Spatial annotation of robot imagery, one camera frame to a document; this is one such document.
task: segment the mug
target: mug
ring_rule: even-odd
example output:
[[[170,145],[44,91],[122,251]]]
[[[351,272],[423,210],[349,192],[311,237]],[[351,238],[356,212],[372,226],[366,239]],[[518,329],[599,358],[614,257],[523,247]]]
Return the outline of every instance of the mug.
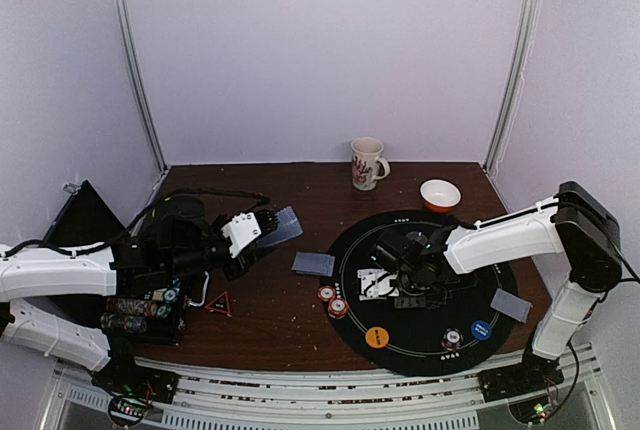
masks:
[[[391,173],[389,162],[382,158],[384,145],[377,138],[362,137],[351,142],[353,158],[351,159],[351,179],[358,190],[373,190],[378,180]],[[380,175],[380,166],[384,174]]]

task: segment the table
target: table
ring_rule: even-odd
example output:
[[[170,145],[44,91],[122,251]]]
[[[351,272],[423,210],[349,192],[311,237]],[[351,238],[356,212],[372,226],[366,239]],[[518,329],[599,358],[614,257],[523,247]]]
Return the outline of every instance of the table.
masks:
[[[179,346],[136,345],[135,354],[155,360],[262,371],[366,370],[374,365],[334,332],[317,298],[319,277],[291,270],[296,252],[325,253],[349,226],[376,213],[421,209],[420,183],[442,178],[462,193],[456,215],[467,221],[505,213],[491,183],[476,163],[392,163],[391,175],[372,192],[351,187],[349,163],[198,165],[173,167],[160,195],[178,188],[262,192],[270,206],[291,205],[304,230],[258,262],[240,279],[227,282],[213,272],[207,302],[228,291],[232,317],[190,309]],[[207,219],[233,215],[247,200],[202,196]],[[516,324],[501,352],[524,348],[549,307],[549,295],[530,259],[512,263],[521,298],[533,304],[526,324]]]

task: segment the blue poker chip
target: blue poker chip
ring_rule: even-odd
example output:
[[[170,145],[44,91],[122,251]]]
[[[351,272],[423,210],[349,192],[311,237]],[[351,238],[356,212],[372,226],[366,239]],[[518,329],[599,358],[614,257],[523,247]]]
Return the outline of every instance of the blue poker chip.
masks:
[[[471,325],[471,335],[480,341],[489,340],[491,338],[491,325],[484,320],[478,320]]]

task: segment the round black mat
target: round black mat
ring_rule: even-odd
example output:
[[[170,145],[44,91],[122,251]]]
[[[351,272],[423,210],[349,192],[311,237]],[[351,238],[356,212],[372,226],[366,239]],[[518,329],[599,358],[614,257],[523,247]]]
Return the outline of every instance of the round black mat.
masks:
[[[359,300],[357,271],[378,268],[371,260],[371,249],[385,229],[394,228],[405,235],[415,231],[430,235],[444,224],[444,216],[426,211],[383,213],[356,223],[329,249],[336,257],[334,273],[323,278],[322,285],[334,286],[350,307],[347,316],[340,320],[330,318],[331,323],[351,348],[380,367],[411,376],[449,375],[483,362],[509,337],[513,320],[490,307],[498,288],[518,294],[508,264],[484,267],[448,280],[445,292],[427,295],[426,308],[395,309],[393,299]],[[472,333],[472,326],[478,329],[477,322],[485,329],[491,327],[488,339],[477,331]],[[389,333],[386,347],[375,349],[367,344],[365,333],[371,327],[382,327]],[[450,329],[462,335],[461,347],[456,351],[443,346]]]

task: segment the white backdrop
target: white backdrop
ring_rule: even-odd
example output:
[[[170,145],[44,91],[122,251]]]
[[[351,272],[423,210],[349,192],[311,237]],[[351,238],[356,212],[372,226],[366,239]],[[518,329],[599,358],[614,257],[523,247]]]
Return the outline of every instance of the white backdrop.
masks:
[[[498,188],[511,210],[580,182],[621,226],[622,250],[640,270],[640,0],[542,0],[524,91]],[[552,293],[566,271],[537,258]],[[594,343],[623,429],[639,428],[640,290],[625,284],[579,336]]]
[[[41,238],[90,180],[128,222],[158,174],[111,0],[0,0],[0,242]],[[54,359],[0,343],[0,427],[35,428]]]
[[[521,0],[128,0],[169,163],[484,159]]]

